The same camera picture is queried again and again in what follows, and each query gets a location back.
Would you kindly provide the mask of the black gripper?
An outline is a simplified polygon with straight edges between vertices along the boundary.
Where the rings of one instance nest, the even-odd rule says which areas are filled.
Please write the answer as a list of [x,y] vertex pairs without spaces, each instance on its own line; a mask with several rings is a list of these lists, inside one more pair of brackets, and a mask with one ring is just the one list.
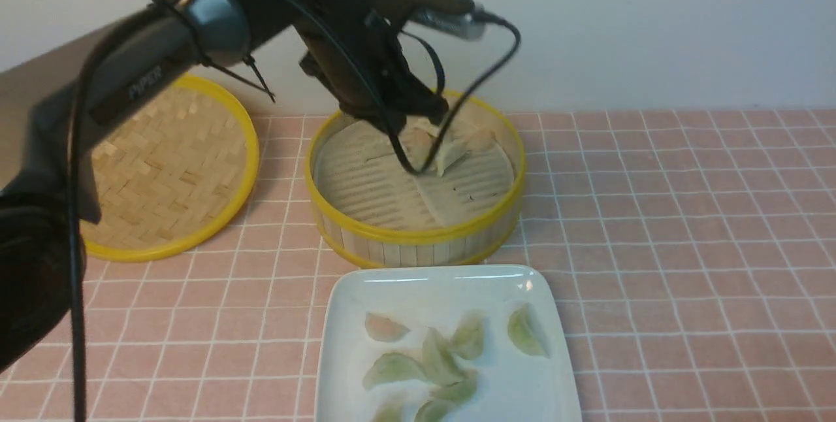
[[357,72],[309,18],[295,29],[308,55],[302,70],[316,77],[338,100],[340,109],[379,131],[400,133],[407,116],[424,116],[441,125],[450,106],[411,71],[389,22],[374,9],[376,0],[314,0],[312,9],[338,35],[380,98],[376,103]]

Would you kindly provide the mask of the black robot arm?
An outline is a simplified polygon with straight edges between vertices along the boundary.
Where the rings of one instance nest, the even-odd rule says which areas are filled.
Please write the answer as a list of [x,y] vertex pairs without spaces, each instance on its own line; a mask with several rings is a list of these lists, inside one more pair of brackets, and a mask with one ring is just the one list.
[[101,210],[89,153],[198,65],[227,72],[295,28],[302,70],[340,109],[401,130],[449,112],[406,62],[412,21],[454,34],[473,0],[152,0],[144,9],[2,74],[2,369],[45,338],[84,275],[81,220]]

